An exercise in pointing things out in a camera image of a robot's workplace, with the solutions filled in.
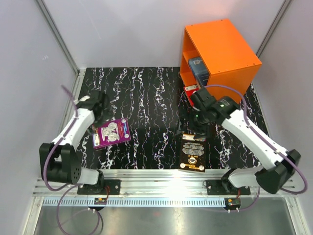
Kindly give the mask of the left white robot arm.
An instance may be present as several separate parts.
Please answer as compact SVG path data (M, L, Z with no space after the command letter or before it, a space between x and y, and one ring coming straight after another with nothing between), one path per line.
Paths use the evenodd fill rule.
M74 111L67 125L50 143L42 143L39 148L41 177L50 191L60 191L68 185L88 185L94 194L105 190L105 182L100 179L99 170L81 166L77 147L89 128L100 127L111 118L109 96L94 91L78 101L69 95Z

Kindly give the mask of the dark blue book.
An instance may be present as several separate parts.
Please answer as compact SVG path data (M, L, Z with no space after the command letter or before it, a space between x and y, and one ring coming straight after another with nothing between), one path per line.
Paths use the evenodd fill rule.
M210 74L203 60L200 57L193 57L188 60L188 65L199 87L205 87Z

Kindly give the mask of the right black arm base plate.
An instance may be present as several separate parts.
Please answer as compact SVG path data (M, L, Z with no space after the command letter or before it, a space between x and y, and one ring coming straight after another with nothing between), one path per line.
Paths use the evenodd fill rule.
M228 180L205 180L202 185L207 190L207 195L234 195L237 196L238 193L240 195L251 195L250 188L234 187Z

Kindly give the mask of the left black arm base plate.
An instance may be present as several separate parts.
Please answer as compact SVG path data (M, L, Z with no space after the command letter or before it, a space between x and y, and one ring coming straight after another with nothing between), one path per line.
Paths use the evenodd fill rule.
M96 185L83 185L78 188L78 195L119 195L121 180L117 179L101 179Z

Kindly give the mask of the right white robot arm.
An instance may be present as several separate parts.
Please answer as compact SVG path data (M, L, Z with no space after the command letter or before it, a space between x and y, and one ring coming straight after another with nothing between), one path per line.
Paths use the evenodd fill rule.
M196 127L215 123L236 136L259 160L260 167L231 169L221 178L222 190L233 194L239 188L257 186L276 194L298 170L300 153L275 143L246 116L246 110L228 96L216 99L207 88L190 96L195 112L190 119Z

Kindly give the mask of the red comic book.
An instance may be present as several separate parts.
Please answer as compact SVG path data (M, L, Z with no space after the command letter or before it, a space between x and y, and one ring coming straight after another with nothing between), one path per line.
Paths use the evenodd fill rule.
M183 88L184 89L184 92L187 96L187 99L188 99L188 102L190 104L190 106L196 110L196 111L199 111L199 109L197 109L195 106L194 106L194 103L193 101L191 100L191 95L196 92L199 88L196 86L196 85L191 85L191 86L186 86Z

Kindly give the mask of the black book gold text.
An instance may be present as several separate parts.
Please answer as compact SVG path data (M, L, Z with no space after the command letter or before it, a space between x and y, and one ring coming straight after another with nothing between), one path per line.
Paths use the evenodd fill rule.
M179 153L181 171L205 173L206 139L195 138L196 135L183 134Z

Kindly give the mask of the purple treehouse book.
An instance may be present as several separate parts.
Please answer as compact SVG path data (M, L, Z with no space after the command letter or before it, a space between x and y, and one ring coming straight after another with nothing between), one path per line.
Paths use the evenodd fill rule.
M131 133L128 120L125 118L108 121L101 127L93 129L93 148L102 149L107 146L128 142Z

